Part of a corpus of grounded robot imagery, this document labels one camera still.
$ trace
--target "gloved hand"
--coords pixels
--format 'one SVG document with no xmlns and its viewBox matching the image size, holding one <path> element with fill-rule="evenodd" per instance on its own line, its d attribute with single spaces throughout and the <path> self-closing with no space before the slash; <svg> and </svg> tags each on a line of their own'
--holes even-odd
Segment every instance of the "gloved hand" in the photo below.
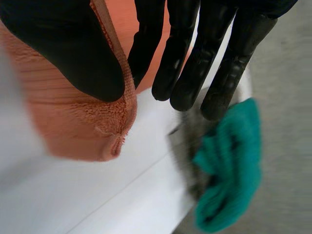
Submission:
<svg viewBox="0 0 312 234">
<path fill-rule="evenodd" d="M 0 0 L 0 18 L 80 91 L 106 102 L 123 95 L 120 64 L 90 0 Z"/>
<path fill-rule="evenodd" d="M 170 99 L 179 111 L 189 110 L 205 81 L 223 37 L 235 16 L 231 38 L 219 70 L 201 105 L 205 118 L 218 120 L 226 112 L 239 80 L 257 45 L 296 0 L 167 0 L 170 36 L 152 87 L 155 99 Z M 128 62 L 136 87 L 146 74 L 161 38 L 165 0 L 135 0 L 139 31 Z M 195 46 L 179 77 L 192 39 Z"/>
<path fill-rule="evenodd" d="M 134 0 L 139 31 L 128 62 L 138 86 L 161 38 L 165 0 Z M 257 45 L 297 0 L 167 0 L 171 31 L 152 87 L 157 100 L 186 111 L 193 105 L 233 17 L 220 68 L 202 103 L 207 119 L 221 118 Z M 54 64 L 79 90 L 102 101 L 124 92 L 121 67 L 90 0 L 0 0 L 0 18 L 19 39 Z M 200 6 L 195 46 L 181 71 Z"/>
</svg>

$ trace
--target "gray floor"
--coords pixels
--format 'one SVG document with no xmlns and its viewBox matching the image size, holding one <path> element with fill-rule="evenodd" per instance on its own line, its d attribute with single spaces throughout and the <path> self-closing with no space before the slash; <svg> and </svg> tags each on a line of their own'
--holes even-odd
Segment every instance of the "gray floor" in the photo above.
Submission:
<svg viewBox="0 0 312 234">
<path fill-rule="evenodd" d="M 263 180 L 229 234 L 308 234 L 312 225 L 312 1 L 279 19 L 251 61 L 263 130 Z M 199 234 L 187 216 L 176 234 Z"/>
</svg>

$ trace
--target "green microfiber cloth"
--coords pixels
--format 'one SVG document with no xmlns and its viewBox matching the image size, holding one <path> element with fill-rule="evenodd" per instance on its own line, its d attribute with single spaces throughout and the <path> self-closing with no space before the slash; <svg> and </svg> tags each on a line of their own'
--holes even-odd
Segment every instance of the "green microfiber cloth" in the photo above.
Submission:
<svg viewBox="0 0 312 234">
<path fill-rule="evenodd" d="M 259 113 L 252 98 L 232 106 L 203 137 L 194 163 L 212 180 L 195 210 L 201 230 L 220 231 L 246 211 L 260 183 L 260 144 Z"/>
</svg>

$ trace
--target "orange cloth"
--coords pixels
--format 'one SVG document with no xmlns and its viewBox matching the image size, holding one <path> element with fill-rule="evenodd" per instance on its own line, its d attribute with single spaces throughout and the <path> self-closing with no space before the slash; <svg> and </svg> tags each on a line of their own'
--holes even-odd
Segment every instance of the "orange cloth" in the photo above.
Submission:
<svg viewBox="0 0 312 234">
<path fill-rule="evenodd" d="M 33 123 L 51 153 L 71 159 L 108 161 L 120 154 L 136 117 L 137 101 L 131 71 L 105 2 L 93 0 L 91 6 L 125 78 L 125 93 L 113 103 L 101 102 L 80 92 L 55 66 L 3 25 L 0 25 L 0 32 L 19 72 Z"/>
</svg>

